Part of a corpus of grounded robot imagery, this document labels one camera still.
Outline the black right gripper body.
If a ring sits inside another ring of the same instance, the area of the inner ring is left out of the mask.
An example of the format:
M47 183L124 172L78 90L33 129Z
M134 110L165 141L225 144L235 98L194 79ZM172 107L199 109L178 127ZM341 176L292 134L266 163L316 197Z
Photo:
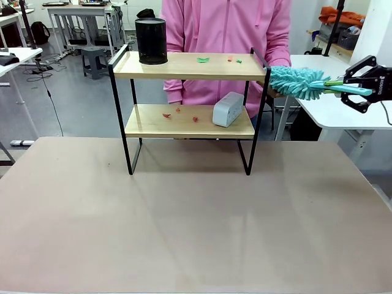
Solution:
M372 103L391 101L391 68L384 66L377 66L374 68L376 74L377 87L376 93L371 99Z

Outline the person's left hand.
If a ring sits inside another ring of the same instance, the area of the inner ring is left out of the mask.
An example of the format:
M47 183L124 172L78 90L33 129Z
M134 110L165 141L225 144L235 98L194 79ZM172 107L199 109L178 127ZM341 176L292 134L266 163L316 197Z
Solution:
M257 81L257 84L260 85L261 87L265 87L264 82L263 81ZM283 98L286 97L285 94L279 93L277 92L275 89L273 89L272 87L268 87L267 90L267 94L272 97L273 99L277 99L277 98Z

